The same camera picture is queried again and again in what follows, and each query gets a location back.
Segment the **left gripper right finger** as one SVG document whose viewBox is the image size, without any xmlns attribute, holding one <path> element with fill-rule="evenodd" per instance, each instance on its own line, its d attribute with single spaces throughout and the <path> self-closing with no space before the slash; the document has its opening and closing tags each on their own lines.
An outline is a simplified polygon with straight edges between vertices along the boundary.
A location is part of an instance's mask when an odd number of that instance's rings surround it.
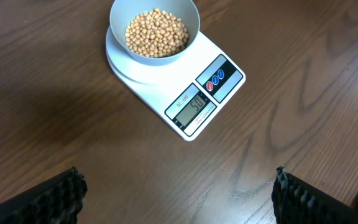
<svg viewBox="0 0 358 224">
<path fill-rule="evenodd" d="M 272 190 L 273 212 L 278 224 L 358 224 L 358 213 L 285 171 L 277 168 Z"/>
</svg>

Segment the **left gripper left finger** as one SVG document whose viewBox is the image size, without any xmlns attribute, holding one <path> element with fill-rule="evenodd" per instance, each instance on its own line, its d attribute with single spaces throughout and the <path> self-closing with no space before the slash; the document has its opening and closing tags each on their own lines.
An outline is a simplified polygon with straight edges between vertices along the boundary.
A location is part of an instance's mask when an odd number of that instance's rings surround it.
<svg viewBox="0 0 358 224">
<path fill-rule="evenodd" d="M 0 203 L 0 224 L 77 223 L 87 191 L 84 175 L 72 167 Z"/>
</svg>

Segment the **white digital kitchen scale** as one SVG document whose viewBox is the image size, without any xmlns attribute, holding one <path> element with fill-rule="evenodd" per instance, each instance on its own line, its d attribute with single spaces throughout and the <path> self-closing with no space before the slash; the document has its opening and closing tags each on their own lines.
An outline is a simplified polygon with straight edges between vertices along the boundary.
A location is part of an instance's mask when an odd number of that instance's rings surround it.
<svg viewBox="0 0 358 224">
<path fill-rule="evenodd" d="M 194 140 L 246 81 L 245 73 L 199 32 L 176 61 L 135 61 L 111 30 L 106 55 L 115 75 L 184 140 Z"/>
</svg>

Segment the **grey round bowl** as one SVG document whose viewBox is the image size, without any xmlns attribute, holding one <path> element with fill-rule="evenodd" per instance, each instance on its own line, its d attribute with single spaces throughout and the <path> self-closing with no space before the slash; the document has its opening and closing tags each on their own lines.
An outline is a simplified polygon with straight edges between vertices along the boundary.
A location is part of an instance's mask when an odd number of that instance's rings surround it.
<svg viewBox="0 0 358 224">
<path fill-rule="evenodd" d="M 179 17 L 188 29 L 188 44 L 181 53 L 163 58 L 150 58 L 133 52 L 127 46 L 124 31 L 130 26 L 131 20 L 156 8 Z M 118 49 L 123 50 L 125 56 L 144 65 L 161 66 L 178 60 L 193 47 L 193 42 L 200 35 L 200 15 L 192 0 L 115 0 L 109 20 L 113 40 L 117 42 Z"/>
</svg>

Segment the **soybeans in bowl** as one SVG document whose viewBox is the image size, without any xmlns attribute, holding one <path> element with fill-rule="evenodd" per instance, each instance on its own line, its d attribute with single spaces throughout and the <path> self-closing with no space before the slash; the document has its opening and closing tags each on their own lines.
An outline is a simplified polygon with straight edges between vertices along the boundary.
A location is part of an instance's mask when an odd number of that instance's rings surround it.
<svg viewBox="0 0 358 224">
<path fill-rule="evenodd" d="M 158 8 L 135 16 L 125 28 L 124 37 L 131 52 L 149 58 L 171 57 L 190 43 L 182 19 Z"/>
</svg>

